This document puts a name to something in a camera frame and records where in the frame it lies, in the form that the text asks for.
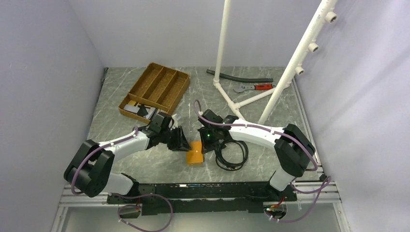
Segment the orange card holder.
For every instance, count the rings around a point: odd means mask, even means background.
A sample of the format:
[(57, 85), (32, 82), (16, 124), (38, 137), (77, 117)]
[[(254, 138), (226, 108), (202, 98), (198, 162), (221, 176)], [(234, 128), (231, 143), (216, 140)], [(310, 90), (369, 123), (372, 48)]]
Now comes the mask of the orange card holder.
[(189, 145), (191, 149), (186, 152), (186, 164), (201, 165), (204, 162), (201, 141), (192, 141), (189, 143)]

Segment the woven brown organizer tray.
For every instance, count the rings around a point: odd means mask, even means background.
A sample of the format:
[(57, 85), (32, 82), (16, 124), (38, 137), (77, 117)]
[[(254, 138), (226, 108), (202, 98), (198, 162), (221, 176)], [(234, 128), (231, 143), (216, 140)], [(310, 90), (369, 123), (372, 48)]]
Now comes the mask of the woven brown organizer tray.
[(187, 73), (152, 62), (120, 103), (119, 112), (129, 118), (149, 123), (150, 120), (124, 110), (124, 106), (133, 100), (171, 115), (189, 84), (190, 76)]

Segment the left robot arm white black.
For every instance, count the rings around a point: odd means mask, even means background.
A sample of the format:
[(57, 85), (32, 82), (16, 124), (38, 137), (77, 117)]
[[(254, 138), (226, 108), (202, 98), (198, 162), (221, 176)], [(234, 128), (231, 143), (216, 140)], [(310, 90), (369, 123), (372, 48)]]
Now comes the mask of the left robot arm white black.
[(176, 120), (166, 113), (157, 113), (146, 126), (134, 127), (125, 136), (99, 143), (84, 141), (63, 177), (70, 183), (72, 194), (92, 198), (107, 192), (132, 203), (140, 195), (139, 182), (127, 174), (113, 173), (112, 166), (116, 161), (158, 144), (166, 144), (170, 151), (191, 149)]

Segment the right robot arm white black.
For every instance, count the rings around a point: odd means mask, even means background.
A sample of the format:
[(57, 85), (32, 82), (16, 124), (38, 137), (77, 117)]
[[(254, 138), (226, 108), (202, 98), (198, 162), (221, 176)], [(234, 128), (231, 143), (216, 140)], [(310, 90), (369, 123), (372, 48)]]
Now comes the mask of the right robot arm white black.
[(221, 131), (223, 135), (275, 151), (279, 167), (270, 177), (266, 188), (268, 198), (273, 201), (284, 196), (285, 189), (292, 181), (306, 171), (316, 171), (318, 168), (313, 158), (315, 147), (294, 124), (288, 124), (286, 127), (268, 127), (250, 123), (236, 116), (215, 121), (211, 110), (197, 115), (202, 122)]

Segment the white card stack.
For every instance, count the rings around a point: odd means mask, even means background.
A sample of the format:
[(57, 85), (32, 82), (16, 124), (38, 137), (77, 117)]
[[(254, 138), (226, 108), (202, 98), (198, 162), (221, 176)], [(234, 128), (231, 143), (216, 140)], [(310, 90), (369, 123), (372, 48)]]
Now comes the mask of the white card stack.
[(158, 108), (140, 104), (133, 100), (130, 100), (124, 106), (124, 110), (148, 120), (151, 120), (153, 116), (158, 112)]

